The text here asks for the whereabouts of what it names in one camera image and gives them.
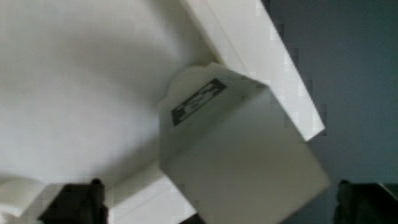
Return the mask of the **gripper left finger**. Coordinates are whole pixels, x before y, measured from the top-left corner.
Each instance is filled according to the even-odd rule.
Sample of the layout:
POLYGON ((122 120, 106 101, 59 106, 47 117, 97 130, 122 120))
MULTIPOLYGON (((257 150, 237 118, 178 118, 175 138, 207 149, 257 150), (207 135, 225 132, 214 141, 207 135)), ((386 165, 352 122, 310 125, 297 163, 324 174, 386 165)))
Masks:
POLYGON ((38 218, 43 224, 109 224, 106 185, 100 179, 90 184, 68 184, 38 218))

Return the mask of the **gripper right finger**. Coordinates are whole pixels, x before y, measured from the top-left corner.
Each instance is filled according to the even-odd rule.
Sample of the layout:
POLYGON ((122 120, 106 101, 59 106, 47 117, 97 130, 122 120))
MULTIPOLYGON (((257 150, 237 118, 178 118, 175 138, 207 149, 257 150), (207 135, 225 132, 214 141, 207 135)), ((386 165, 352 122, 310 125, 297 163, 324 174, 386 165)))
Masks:
POLYGON ((338 185, 335 224, 398 224, 398 183, 338 185))

